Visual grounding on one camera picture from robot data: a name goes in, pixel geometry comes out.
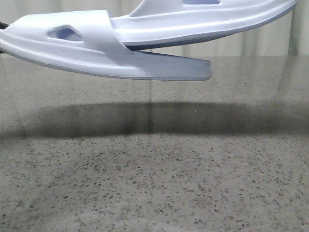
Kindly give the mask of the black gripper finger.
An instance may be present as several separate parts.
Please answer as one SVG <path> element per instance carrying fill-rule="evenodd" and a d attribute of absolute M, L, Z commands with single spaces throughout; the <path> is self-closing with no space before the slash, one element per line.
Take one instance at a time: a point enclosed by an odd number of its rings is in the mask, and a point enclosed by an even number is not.
<path fill-rule="evenodd" d="M 0 30 L 5 30 L 5 29 L 8 28 L 9 26 L 10 26 L 9 24 L 0 22 Z M 1 53 L 1 54 L 5 54 L 6 51 L 3 50 L 2 48 L 0 48 L 0 53 Z"/>

